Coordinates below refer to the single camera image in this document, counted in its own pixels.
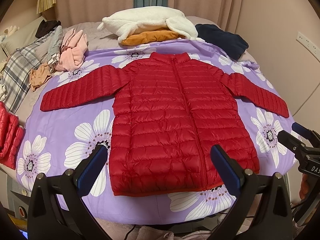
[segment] power strip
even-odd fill
[[[313,56],[320,61],[320,49],[310,39],[304,36],[301,32],[298,32],[297,41],[299,41],[307,50],[309,50]]]

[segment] hand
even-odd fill
[[[308,175],[303,174],[301,188],[300,188],[300,192],[299,192],[299,196],[301,199],[304,199],[306,197],[306,194],[308,194],[308,192],[309,192],[309,184],[308,184],[307,180],[308,180]]]

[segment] purple floral sheet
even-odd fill
[[[180,54],[221,68],[225,73],[238,72],[256,85],[275,94],[272,84],[252,62],[234,62],[220,48],[199,41],[175,40],[143,44],[128,49],[116,48],[86,52],[83,65],[49,80],[26,122],[26,132],[17,156],[17,180],[32,190],[36,175],[62,174],[86,158],[95,142],[110,145],[114,98],[101,98],[90,104],[52,112],[41,112],[40,103],[47,91],[77,80],[90,71],[111,64],[124,67],[129,62],[150,57],[152,52]],[[258,152],[260,173],[285,174],[295,163],[294,154],[277,141],[281,130],[291,130],[292,116],[283,118],[256,108],[243,98],[236,99],[239,115]],[[124,224],[170,224],[204,218],[230,207],[235,200],[226,187],[204,192],[183,192],[147,197],[114,196],[110,186],[108,163],[100,172],[90,194],[83,200],[94,217]],[[67,209],[63,198],[62,208]]]

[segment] metal bolt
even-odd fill
[[[250,175],[253,174],[253,171],[250,170],[250,169],[245,169],[245,170],[244,170],[244,173],[247,174],[248,176],[250,176]]]
[[[282,175],[279,172],[276,172],[275,176],[276,176],[277,179],[281,179],[282,178]]]
[[[70,176],[72,173],[73,173],[73,169],[67,169],[64,173],[67,175],[67,176]]]
[[[43,173],[39,173],[38,175],[37,175],[37,179],[42,179],[44,177],[44,174]]]

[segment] jacket zipper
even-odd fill
[[[173,71],[174,71],[174,74],[176,76],[176,79],[177,79],[177,82],[178,82],[178,85],[179,85],[179,89],[180,89],[180,92],[183,96],[183,101],[184,101],[184,104],[185,104],[185,108],[186,110],[188,111],[188,115],[191,119],[191,122],[192,122],[192,125],[193,125],[193,130],[194,130],[194,133],[196,135],[196,145],[198,147],[198,151],[199,151],[199,154],[200,154],[200,160],[201,160],[201,184],[202,184],[202,191],[206,191],[207,190],[207,176],[204,174],[205,173],[205,165],[204,165],[204,156],[202,154],[202,149],[200,147],[200,143],[199,143],[199,138],[198,138],[198,135],[197,135],[197,130],[196,130],[196,124],[195,124],[195,121],[193,120],[192,116],[191,116],[191,113],[190,113],[190,109],[188,107],[188,103],[187,103],[187,99],[186,99],[186,96],[183,92],[183,89],[182,89],[182,84],[181,84],[181,80],[180,80],[180,77],[179,77],[179,74],[178,74],[178,70],[176,68],[176,64],[174,62],[174,60],[172,59],[172,66],[173,66]]]

